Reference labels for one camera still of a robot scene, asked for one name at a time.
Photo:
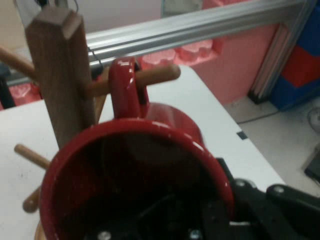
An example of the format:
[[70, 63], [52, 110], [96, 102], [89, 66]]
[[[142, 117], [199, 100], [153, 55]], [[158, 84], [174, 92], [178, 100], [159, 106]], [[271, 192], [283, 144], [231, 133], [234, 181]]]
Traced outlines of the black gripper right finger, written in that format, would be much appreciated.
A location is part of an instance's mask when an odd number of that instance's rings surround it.
[[234, 178], [224, 159], [218, 162], [230, 180], [235, 219], [229, 222], [233, 240], [318, 240], [320, 199], [284, 184], [259, 190], [253, 182]]

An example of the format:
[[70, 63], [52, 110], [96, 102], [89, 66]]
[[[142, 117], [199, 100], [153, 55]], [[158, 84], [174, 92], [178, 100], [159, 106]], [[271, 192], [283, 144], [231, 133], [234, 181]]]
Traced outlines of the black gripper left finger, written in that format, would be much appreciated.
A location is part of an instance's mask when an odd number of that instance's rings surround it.
[[221, 200], [198, 194], [166, 194], [137, 202], [136, 240], [225, 240], [229, 219]]

